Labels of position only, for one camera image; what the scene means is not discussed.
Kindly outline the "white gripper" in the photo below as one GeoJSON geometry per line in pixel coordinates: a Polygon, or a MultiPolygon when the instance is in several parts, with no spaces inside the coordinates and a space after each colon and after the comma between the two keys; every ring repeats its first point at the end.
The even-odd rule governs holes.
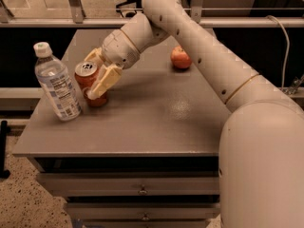
{"type": "Polygon", "coordinates": [[[139,51],[125,33],[120,29],[113,30],[105,37],[102,48],[92,49],[85,57],[86,61],[102,65],[97,79],[87,92],[87,97],[90,100],[100,98],[121,79],[122,68],[131,68],[139,59],[139,51]],[[103,65],[103,56],[112,65],[103,65]]]}

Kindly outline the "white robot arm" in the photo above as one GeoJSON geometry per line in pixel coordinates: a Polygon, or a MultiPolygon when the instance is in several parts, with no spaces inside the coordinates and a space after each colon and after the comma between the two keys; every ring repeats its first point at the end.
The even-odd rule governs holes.
{"type": "Polygon", "coordinates": [[[218,154],[221,228],[304,228],[304,112],[183,10],[142,0],[142,12],[104,39],[108,66],[132,67],[173,36],[230,110],[218,154]]]}

